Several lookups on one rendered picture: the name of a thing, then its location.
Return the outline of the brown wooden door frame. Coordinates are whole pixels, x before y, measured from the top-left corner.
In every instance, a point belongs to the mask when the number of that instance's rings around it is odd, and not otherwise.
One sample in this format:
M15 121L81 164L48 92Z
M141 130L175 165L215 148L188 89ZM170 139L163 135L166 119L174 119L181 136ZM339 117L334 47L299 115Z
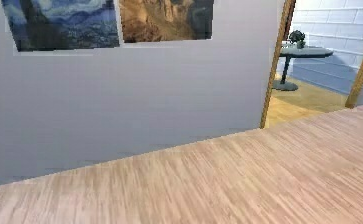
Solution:
M283 74L284 47L299 30L305 46L333 50L327 58L292 58L287 81L296 91L272 88ZM353 108L363 86L363 0L285 0L260 126Z

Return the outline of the brown rocky landscape painting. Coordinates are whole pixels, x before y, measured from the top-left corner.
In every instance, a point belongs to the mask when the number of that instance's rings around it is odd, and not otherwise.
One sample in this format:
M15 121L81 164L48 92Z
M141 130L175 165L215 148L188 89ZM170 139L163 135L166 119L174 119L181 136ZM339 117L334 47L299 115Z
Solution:
M215 0L119 0L125 43L212 38Z

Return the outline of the dark green house plant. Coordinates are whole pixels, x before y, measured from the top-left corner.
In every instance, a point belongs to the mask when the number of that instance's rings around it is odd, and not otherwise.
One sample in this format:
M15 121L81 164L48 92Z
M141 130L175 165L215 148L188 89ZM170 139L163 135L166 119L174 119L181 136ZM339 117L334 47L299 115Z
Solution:
M298 49L303 49L305 46L305 34L299 30L295 30L288 37L291 43L295 43Z

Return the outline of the blue night sky painting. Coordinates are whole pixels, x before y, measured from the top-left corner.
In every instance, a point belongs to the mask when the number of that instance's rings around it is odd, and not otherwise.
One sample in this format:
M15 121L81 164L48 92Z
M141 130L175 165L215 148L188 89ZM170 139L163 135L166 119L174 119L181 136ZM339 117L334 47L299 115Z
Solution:
M18 52L115 48L113 0L1 0Z

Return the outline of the dark grey round pedestal table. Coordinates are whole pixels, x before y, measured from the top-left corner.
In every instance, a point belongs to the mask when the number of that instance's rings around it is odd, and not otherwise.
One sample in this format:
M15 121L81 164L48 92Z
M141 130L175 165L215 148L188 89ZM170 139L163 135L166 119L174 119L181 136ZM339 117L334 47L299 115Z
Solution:
M297 47L282 48L279 56L285 58L283 74L280 80L273 81L272 88L279 91L296 91L298 89L295 83L287 81L287 73L292 58L327 58L332 56L333 53L333 50L316 46L308 46L302 49Z

